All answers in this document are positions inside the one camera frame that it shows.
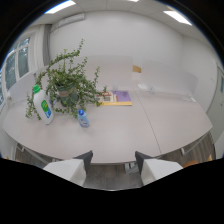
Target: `white wall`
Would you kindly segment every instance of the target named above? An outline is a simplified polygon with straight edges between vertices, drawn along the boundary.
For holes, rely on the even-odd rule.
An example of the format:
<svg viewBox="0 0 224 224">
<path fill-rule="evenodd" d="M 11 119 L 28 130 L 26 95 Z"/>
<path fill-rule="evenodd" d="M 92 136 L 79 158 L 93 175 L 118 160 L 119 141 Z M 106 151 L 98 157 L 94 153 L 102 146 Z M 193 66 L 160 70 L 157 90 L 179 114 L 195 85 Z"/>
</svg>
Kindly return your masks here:
<svg viewBox="0 0 224 224">
<path fill-rule="evenodd" d="M 51 33 L 50 57 L 64 49 L 77 49 L 84 38 L 80 56 L 132 56 L 142 66 L 144 59 L 179 65 L 183 38 L 168 26 L 146 16 L 120 11 L 86 13 L 86 19 L 63 26 Z"/>
<path fill-rule="evenodd" d="M 194 97 L 205 112 L 209 109 L 216 89 L 217 63 L 222 68 L 211 48 L 196 39 L 184 37 L 182 68 L 198 78 Z"/>
<path fill-rule="evenodd" d="M 56 29 L 50 36 L 50 56 L 64 49 L 78 48 L 80 56 L 125 55 L 142 67 L 144 60 L 180 66 L 194 74 L 199 82 L 195 99 L 206 112 L 211 104 L 217 79 L 216 53 L 204 43 L 184 37 L 167 25 L 129 12 L 98 11 L 86 13 L 86 19 Z"/>
<path fill-rule="evenodd" d="M 3 121 L 7 112 L 7 105 L 4 104 L 0 110 L 0 152 L 3 158 L 8 156 L 9 159 L 12 159 L 14 157 L 17 143 L 2 129 Z"/>
<path fill-rule="evenodd" d="M 224 154 L 224 132 L 222 132 L 219 139 L 215 142 L 216 159 L 221 159 Z"/>
</svg>

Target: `purple paper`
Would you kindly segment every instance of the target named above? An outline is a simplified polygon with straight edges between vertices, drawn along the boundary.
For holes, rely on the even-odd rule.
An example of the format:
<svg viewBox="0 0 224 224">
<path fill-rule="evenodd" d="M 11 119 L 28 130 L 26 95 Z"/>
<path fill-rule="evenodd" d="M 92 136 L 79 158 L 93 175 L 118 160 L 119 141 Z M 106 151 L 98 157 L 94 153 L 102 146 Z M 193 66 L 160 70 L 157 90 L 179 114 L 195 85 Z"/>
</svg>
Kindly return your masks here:
<svg viewBox="0 0 224 224">
<path fill-rule="evenodd" d="M 112 91 L 118 97 L 118 102 L 131 101 L 128 91 Z"/>
</svg>

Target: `green cap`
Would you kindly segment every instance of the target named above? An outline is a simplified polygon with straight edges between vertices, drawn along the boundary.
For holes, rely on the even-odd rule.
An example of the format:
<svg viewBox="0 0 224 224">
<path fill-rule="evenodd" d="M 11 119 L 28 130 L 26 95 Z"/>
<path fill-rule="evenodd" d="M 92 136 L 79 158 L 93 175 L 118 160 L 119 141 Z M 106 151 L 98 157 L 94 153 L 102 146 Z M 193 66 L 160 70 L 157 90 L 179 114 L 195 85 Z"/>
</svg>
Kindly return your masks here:
<svg viewBox="0 0 224 224">
<path fill-rule="evenodd" d="M 34 91 L 34 93 L 38 93 L 40 91 L 40 87 L 38 85 L 35 85 L 33 87 L 33 91 Z"/>
</svg>

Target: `ceiling light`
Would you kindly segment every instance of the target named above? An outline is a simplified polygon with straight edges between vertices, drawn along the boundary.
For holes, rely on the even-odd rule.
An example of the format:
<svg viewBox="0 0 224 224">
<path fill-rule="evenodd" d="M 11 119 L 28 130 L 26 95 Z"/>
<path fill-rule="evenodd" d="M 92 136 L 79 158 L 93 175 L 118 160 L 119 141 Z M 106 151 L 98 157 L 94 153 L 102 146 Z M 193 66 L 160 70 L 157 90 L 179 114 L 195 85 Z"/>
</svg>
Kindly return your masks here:
<svg viewBox="0 0 224 224">
<path fill-rule="evenodd" d="M 167 8 L 168 8 L 169 10 L 175 11 L 175 9 L 172 8 L 172 7 L 170 7 L 170 6 L 167 6 Z"/>
<path fill-rule="evenodd" d="M 167 15 L 173 17 L 180 23 L 185 23 L 185 24 L 191 25 L 183 16 L 181 16 L 179 13 L 177 13 L 175 11 L 163 11 L 163 12 L 166 13 Z"/>
<path fill-rule="evenodd" d="M 64 9 L 64 8 L 67 8 L 67 7 L 69 7 L 71 5 L 75 5 L 75 4 L 76 4 L 75 2 L 69 0 L 69 1 L 63 2 L 63 3 L 55 6 L 54 8 L 45 12 L 44 14 L 54 14 L 54 13 L 56 13 L 56 12 L 58 12 L 58 11 Z"/>
</svg>

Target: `floor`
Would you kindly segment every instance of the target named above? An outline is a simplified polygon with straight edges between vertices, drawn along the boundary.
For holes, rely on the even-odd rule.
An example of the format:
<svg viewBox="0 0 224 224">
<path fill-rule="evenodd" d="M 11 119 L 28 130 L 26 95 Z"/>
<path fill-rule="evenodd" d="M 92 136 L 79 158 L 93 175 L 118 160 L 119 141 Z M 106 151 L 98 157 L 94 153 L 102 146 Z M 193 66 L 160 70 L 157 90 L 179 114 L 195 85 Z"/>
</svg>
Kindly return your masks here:
<svg viewBox="0 0 224 224">
<path fill-rule="evenodd" d="M 191 149 L 200 139 L 192 142 L 184 147 L 185 152 Z M 48 156 L 38 154 L 46 162 L 52 162 L 52 158 Z M 199 163 L 206 162 L 209 155 L 215 160 L 215 148 L 212 143 L 210 134 L 206 137 L 188 154 L 182 155 L 181 150 L 178 149 L 171 153 L 165 154 L 159 159 L 177 162 L 180 165 L 184 165 L 190 160 L 197 160 Z M 29 152 L 24 150 L 21 152 L 19 149 L 16 151 L 15 156 L 17 161 L 30 164 L 43 168 L 46 163 L 39 161 Z M 98 190 L 127 190 L 140 188 L 143 186 L 141 176 L 139 172 L 126 174 L 125 165 L 90 165 L 84 186 L 85 188 L 98 189 Z"/>
</svg>

